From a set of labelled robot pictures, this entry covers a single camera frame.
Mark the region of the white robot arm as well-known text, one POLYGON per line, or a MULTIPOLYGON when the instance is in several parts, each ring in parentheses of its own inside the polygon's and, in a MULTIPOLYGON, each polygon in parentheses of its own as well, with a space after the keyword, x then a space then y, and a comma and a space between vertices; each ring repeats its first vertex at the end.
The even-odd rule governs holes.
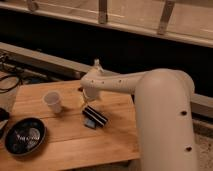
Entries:
POLYGON ((99 62, 81 78, 83 96, 100 91, 134 96, 142 171, 198 171, 190 101, 192 78, 181 70, 153 69, 106 76, 99 62))

